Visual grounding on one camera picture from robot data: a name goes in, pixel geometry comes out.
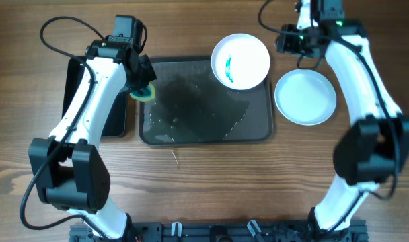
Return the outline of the green yellow sponge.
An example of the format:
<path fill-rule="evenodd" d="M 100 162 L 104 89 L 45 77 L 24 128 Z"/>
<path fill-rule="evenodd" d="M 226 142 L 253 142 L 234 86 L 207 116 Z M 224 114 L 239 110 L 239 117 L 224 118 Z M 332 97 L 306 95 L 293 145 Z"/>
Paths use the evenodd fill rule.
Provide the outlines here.
<path fill-rule="evenodd" d="M 148 86 L 140 88 L 140 90 L 130 92 L 130 97 L 137 100 L 138 102 L 148 102 L 155 99 L 156 90 L 152 83 Z"/>

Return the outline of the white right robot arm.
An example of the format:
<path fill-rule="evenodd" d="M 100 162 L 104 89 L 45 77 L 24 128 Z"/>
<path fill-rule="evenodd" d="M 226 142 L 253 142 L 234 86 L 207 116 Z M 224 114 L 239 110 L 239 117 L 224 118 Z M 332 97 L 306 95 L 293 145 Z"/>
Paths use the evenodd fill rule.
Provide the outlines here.
<path fill-rule="evenodd" d="M 336 145 L 336 176 L 313 209 L 317 233 L 327 237 L 350 225 L 356 209 L 380 184 L 392 186 L 390 199 L 409 155 L 409 116 L 390 97 L 373 63 L 367 32 L 359 20 L 346 19 L 341 1 L 296 2 L 296 24 L 285 24 L 276 49 L 300 58 L 326 60 L 340 84 L 350 129 Z"/>

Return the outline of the white plate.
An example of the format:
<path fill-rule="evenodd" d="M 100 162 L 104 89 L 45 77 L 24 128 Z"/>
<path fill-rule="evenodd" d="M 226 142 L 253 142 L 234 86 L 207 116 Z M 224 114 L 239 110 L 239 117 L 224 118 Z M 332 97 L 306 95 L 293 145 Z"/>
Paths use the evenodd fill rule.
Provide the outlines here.
<path fill-rule="evenodd" d="M 278 80 L 274 102 L 279 112 L 291 122 L 315 126 L 332 116 L 337 96 L 333 85 L 322 74 L 296 69 Z"/>
<path fill-rule="evenodd" d="M 214 47 L 211 68 L 222 85 L 245 91 L 265 80 L 270 71 L 270 54 L 257 37 L 243 33 L 232 34 Z"/>

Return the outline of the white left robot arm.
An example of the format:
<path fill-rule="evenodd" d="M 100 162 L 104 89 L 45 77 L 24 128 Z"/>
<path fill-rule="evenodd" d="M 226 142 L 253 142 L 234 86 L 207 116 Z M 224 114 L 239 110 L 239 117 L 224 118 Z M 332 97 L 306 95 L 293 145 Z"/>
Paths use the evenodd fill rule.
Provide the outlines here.
<path fill-rule="evenodd" d="M 110 174 L 98 148 L 117 96 L 154 99 L 156 79 L 143 54 L 147 28 L 135 17 L 117 15 L 114 31 L 99 36 L 78 58 L 83 76 L 67 111 L 46 139 L 35 138 L 28 156 L 41 202 L 81 219 L 98 241 L 140 241 L 131 217 L 109 197 Z"/>

